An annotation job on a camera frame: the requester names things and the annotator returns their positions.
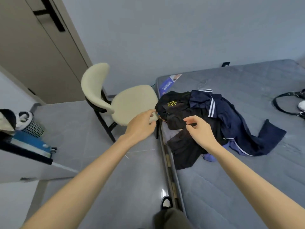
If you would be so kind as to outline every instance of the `door handle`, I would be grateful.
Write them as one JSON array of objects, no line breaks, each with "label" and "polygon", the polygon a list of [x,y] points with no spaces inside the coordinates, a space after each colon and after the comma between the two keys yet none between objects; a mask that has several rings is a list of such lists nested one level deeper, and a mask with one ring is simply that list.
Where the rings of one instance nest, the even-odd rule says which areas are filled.
[{"label": "door handle", "polygon": [[55,10],[53,9],[53,6],[52,6],[51,2],[49,0],[41,0],[41,2],[43,3],[45,9],[33,11],[33,14],[35,16],[49,14],[51,19],[55,23],[57,29],[59,30],[59,32],[66,31],[65,28],[63,27],[60,19],[58,18]]}]

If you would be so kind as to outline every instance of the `black chair leg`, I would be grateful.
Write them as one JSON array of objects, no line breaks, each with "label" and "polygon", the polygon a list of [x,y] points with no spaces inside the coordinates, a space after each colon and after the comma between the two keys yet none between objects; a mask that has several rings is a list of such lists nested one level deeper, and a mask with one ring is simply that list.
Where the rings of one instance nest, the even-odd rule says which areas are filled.
[{"label": "black chair leg", "polygon": [[160,127],[160,120],[156,121],[156,129],[155,129],[155,137],[156,139],[159,138],[159,127]]},{"label": "black chair leg", "polygon": [[102,126],[104,127],[104,129],[106,130],[106,132],[108,133],[110,139],[113,141],[113,143],[115,143],[115,138],[112,135],[111,131],[112,129],[117,126],[117,123],[112,123],[112,125],[110,125],[110,127],[108,127],[108,125],[106,124],[106,122],[104,121],[103,117],[100,115],[100,113],[96,110],[94,110],[98,120],[101,122]]}]

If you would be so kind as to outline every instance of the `gray tile floor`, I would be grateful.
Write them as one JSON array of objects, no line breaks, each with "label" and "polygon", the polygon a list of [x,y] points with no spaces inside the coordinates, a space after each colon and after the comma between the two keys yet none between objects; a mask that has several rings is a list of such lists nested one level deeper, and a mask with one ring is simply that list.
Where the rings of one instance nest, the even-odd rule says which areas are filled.
[{"label": "gray tile floor", "polygon": [[[55,162],[82,170],[112,141],[85,101],[39,107],[35,118],[47,129],[43,139],[58,147]],[[104,116],[110,125],[111,116]],[[115,138],[125,127],[112,131]],[[43,203],[70,179],[50,181]],[[159,140],[151,135],[132,147],[116,167],[79,228],[152,228],[152,217],[168,184]]]}]

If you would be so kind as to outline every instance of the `shoe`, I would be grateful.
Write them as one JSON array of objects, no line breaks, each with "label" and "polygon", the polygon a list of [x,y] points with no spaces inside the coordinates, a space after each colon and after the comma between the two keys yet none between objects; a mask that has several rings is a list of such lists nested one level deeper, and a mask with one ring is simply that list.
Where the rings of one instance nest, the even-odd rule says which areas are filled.
[{"label": "shoe", "polygon": [[161,210],[167,210],[173,207],[173,202],[169,196],[165,196],[161,202]]}]

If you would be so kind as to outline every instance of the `chair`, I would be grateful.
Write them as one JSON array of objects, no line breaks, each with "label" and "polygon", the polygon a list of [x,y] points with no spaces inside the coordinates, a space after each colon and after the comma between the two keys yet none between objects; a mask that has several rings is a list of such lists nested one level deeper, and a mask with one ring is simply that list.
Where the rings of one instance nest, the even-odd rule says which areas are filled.
[{"label": "chair", "polygon": [[[88,104],[94,109],[97,118],[105,128],[113,142],[115,138],[111,131],[115,126],[127,126],[128,123],[139,113],[154,109],[158,102],[158,97],[154,89],[149,85],[139,85],[128,88],[117,94],[111,101],[107,100],[102,86],[109,73],[107,63],[98,63],[86,70],[81,80],[81,88],[84,92]],[[108,112],[114,122],[108,127],[100,113]],[[156,121],[156,138],[158,138],[159,121],[154,113],[150,122]]]}]

